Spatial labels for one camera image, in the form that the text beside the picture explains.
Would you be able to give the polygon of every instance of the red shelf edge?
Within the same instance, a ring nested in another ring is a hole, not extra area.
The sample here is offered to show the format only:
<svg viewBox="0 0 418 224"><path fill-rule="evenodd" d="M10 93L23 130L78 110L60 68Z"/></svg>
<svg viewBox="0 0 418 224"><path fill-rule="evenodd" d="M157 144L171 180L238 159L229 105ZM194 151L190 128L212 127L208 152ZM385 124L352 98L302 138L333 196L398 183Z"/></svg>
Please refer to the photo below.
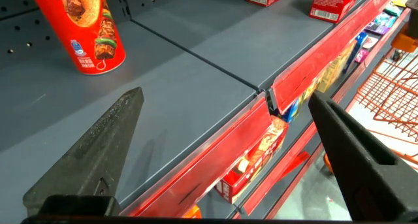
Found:
<svg viewBox="0 0 418 224"><path fill-rule="evenodd" d="M397 21L393 24L391 30L389 30L382 38L378 41L378 43L374 46L373 50L369 53L367 58L357 67L357 70L350 76L353 77L352 80L348 80L343 87L337 92L337 94L333 97L333 100L336 102L340 102L344 95L348 92L349 85L352 86L355 81L361 76L364 70L369 66L371 61L376 57L378 52L380 51L381 47L389 40L389 37L394 33L396 28L402 23L404 18L410 13L410 10L407 8L402 12L402 14L398 17ZM349 111L355 103L355 99L352 99L351 102L346 107L346 110ZM276 216L277 212L289 197L291 192L294 190L296 185L299 183L300 179L305 175L306 171L310 167L310 165L318 158L320 152L322 152L323 146L322 144L313 152L312 156L309 158L308 162L304 165L302 170L298 173L296 178L292 181L291 185L286 189L285 193L280 197L279 201L274 205L273 209L268 213L266 219L273 219Z"/></svg>
<svg viewBox="0 0 418 224"><path fill-rule="evenodd" d="M271 119L265 96L260 94L120 215L182 217L215 186L218 180L222 179L234 162L242 157L245 150L248 150L245 146L253 146L264 135L270 124ZM244 131L251 131L252 134L248 136L244 134ZM219 154L237 156L236 158L219 158ZM213 165L214 158L217 158L217 166ZM216 169L209 169L210 172L208 172L208 166L216 167Z"/></svg>
<svg viewBox="0 0 418 224"><path fill-rule="evenodd" d="M312 80L368 25L369 21L385 8L389 1L367 0L275 79L272 89L280 114L291 106L309 87Z"/></svg>

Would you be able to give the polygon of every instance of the store shelf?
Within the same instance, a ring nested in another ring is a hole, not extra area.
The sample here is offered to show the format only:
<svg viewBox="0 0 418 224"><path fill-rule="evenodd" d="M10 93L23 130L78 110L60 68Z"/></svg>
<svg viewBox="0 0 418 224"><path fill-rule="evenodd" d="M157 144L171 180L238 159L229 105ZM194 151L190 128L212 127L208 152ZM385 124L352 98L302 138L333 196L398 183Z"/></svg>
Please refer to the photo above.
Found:
<svg viewBox="0 0 418 224"><path fill-rule="evenodd" d="M379 42L373 48L376 52L374 59L371 61L369 66L364 69L364 72L356 78L356 81L352 83L351 89L344 95L341 99L339 105L343 108L349 108L351 102L357 93L357 88L366 80L368 75L372 72L373 67L379 62L384 53L390 48L390 41L397 34L399 29L403 26L403 19L408 15L408 11L404 11L401 15L401 18L396 22L393 29L390 33L387 33L385 36L381 37ZM312 139L307 143L305 148L312 147L316 152L322 150L318 148L321 139L316 133ZM293 188L296 186L298 181L303 177L304 173L307 171L310 163L317 159L319 153L312 154L311 158L306 162L303 167L299 167L293 174L289 174L285 179L277 182L272 189L265 195L264 199L260 202L260 205L256 207L250 218L273 218L276 215L276 212L279 210L281 205L284 203L286 198L290 195Z"/></svg>
<svg viewBox="0 0 418 224"><path fill-rule="evenodd" d="M326 92L328 96L333 96L343 85L343 83L351 76L351 73L356 68L351 69L351 72L341 76ZM302 139L300 141L301 136L306 132L307 128L312 123L312 117L310 111L308 109L307 104L304 104L300 109L298 116L292 121L289 126L288 133L285 137L285 141L281 149L272 157L272 159L267 163L267 165L260 171L259 175L252 181L249 187L243 192L243 194L238 198L235 202L236 206L229 204L226 200L223 200L221 195L216 191L211 191L207 196L205 196L199 203L199 207L202 210L203 216L205 218L232 218L236 214L236 212L244 212L244 215L241 215L241 218L245 218L245 214L249 214L252 216L252 212L254 211L257 201L255 202L248 202L249 199L254 199L253 193L256 191L260 184L265 182L265 178L271 173L272 169L274 169L279 161L282 161L283 158L288 155L289 150L294 147L296 143L300 144L302 147L297 152L293 152L292 156L297 156L300 151L305 147L304 145L310 140L310 137L306 139ZM283 174L286 166L282 168L281 173L278 175L274 182L277 182L281 174Z"/></svg>
<svg viewBox="0 0 418 224"><path fill-rule="evenodd" d="M404 11L400 19L394 24L394 28L391 29L386 35L380 37L379 42L375 45L370 53L370 57L374 57L378 54L379 49L383 44L387 42L389 37L394 33L396 27L402 24L403 19L408 15L409 11ZM358 64L350 69L346 74L342 75L330 89L326 92L326 95L333 97L336 102L341 102L342 105L348 104L346 99L352 99L352 94L357 88L353 88L352 85L357 81L360 75L365 70L364 63ZM266 200L272 199L272 202L277 201L277 196L268 197L266 193L269 191L274 183L280 179L284 173L287 165L301 152L307 151L312 153L318 142L312 147L311 137L316 134L315 127L313 125L312 117L308 110L308 106L304 104L300 109L297 118L290 124L289 132L286 136L283 148L272 158L272 160L266 165L266 167L260 172L258 177L251 183L250 187L244 194L238 199L236 205L238 208L238 213L240 218L245 218L249 214L250 218L262 218L263 216L259 215L259 206L266 206ZM222 199L219 195L217 196L216 192L210 194L209 197L203 199L204 202L200 202L203 210L205 208L211 210L207 216L209 218L226 218L226 217L235 217L237 209L232 205L223 204L218 210L215 205L219 206L219 199Z"/></svg>
<svg viewBox="0 0 418 224"><path fill-rule="evenodd" d="M116 193L122 206L254 99L253 89L133 22L118 24L127 51L124 64L108 74L84 76L49 26L32 27L37 17L47 24L35 11L0 26L6 40L16 32L16 24L22 33L0 44L4 51L16 45L13 54L2 56L7 65L0 69L0 111L7 112L0 121L4 222L20 222L26 216L23 194L129 89L140 86L144 104ZM25 30L39 37L31 51L25 46Z"/></svg>
<svg viewBox="0 0 418 224"><path fill-rule="evenodd" d="M172 0L131 13L134 21L266 89L334 27L308 17L312 1L280 0L264 8L245 0Z"/></svg>

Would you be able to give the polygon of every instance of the red snack canister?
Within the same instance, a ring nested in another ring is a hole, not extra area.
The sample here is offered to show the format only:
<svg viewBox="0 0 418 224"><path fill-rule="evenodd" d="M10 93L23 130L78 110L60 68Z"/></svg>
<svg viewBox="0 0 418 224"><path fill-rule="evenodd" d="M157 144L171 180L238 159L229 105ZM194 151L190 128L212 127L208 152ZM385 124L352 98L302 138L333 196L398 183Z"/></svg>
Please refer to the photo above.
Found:
<svg viewBox="0 0 418 224"><path fill-rule="evenodd" d="M102 74L126 58L106 0L35 0L83 74Z"/></svg>

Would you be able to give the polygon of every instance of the gray shelf surface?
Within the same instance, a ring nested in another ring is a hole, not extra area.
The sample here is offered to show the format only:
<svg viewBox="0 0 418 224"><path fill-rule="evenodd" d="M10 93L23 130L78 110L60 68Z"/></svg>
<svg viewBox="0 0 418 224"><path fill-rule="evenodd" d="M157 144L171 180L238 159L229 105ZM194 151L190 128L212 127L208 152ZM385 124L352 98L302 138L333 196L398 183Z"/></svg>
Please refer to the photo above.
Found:
<svg viewBox="0 0 418 224"><path fill-rule="evenodd" d="M32 22L34 14L23 16ZM5 20L1 29L13 29L15 23ZM253 89L133 22L118 24L118 30L127 59L104 75L77 72L53 33L49 48L34 42L36 55L16 49L6 57L8 65L0 69L0 216L5 223L26 216L24 193L127 90L142 87L144 105L116 193L122 206L255 96ZM43 34L39 42L45 42L44 34L51 31L33 32Z"/></svg>
<svg viewBox="0 0 418 224"><path fill-rule="evenodd" d="M275 77L334 25L308 17L313 0L280 0L268 8L245 0L171 0L147 8L128 0L133 20L249 86ZM357 0L355 10L366 0Z"/></svg>
<svg viewBox="0 0 418 224"><path fill-rule="evenodd" d="M379 50L376 54L375 58L370 62L368 68L362 73L362 75L357 79L357 81L353 84L353 87L349 90L349 92L344 96L341 100L339 105L343 108L346 108L348 104L353 100L355 94L357 93L357 89L360 85L367 79L370 73L373 71L373 68L379 63L380 59L385 55L385 53L391 48L391 41L394 39L398 31L404 25L404 21L399 25L399 27L395 30L394 34L389 37L389 40L383 45L383 47ZM321 139L318 134L309 141L305 148L312 148L316 149ZM264 218L271 208L276 204L279 198L283 195L286 189L289 187L290 183L295 179L296 175L300 172L302 167L296 169L296 172L293 174L289 174L285 179L279 181L274 185L274 187L267 193L265 198L260 202L260 204L255 209L254 213L250 215L250 218L253 219L262 219ZM306 206L312 206L312 203L307 203Z"/></svg>

